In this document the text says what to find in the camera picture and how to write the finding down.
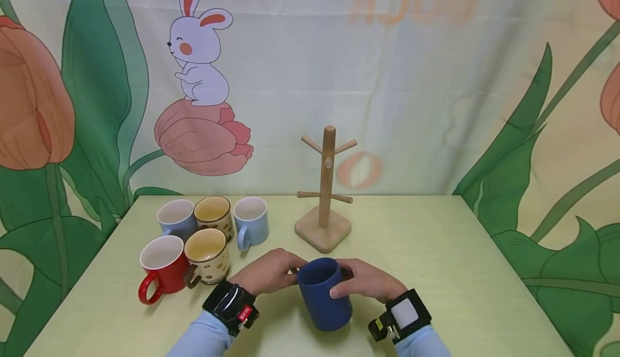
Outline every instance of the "red mug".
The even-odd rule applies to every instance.
[[[173,235],[156,238],[144,247],[140,254],[140,264],[147,275],[138,288],[140,302],[154,304],[162,293],[175,293],[185,288],[183,275],[190,263],[183,248],[183,240]],[[157,281],[157,289],[148,298],[146,292],[154,281]]]

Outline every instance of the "left hand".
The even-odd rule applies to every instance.
[[[254,296],[276,292],[297,284],[298,268],[306,263],[299,256],[278,248],[254,260],[228,281],[239,284]]]

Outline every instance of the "blue mug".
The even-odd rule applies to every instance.
[[[232,210],[237,227],[237,247],[241,252],[257,246],[269,237],[267,204],[262,198],[246,197]]]
[[[317,329],[333,332],[349,322],[353,314],[351,299],[348,296],[338,299],[329,296],[332,287],[342,281],[338,262],[329,257],[312,260],[299,269],[297,281]]]
[[[198,231],[193,209],[194,204],[189,199],[175,199],[162,206],[157,212],[157,221],[162,230],[161,235],[175,235],[186,242]]]

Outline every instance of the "pink cheek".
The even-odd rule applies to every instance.
[[[192,47],[190,46],[189,43],[185,43],[183,42],[180,46],[179,46],[179,50],[184,54],[184,55],[190,55],[192,54]]]

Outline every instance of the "cartoon rabbit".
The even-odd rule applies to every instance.
[[[174,76],[181,80],[185,100],[203,107],[218,105],[228,97],[228,82],[213,67],[220,57],[220,39],[215,30],[224,30],[233,23],[226,10],[211,9],[194,17],[199,0],[179,0],[182,17],[170,27],[170,53],[183,68]]]

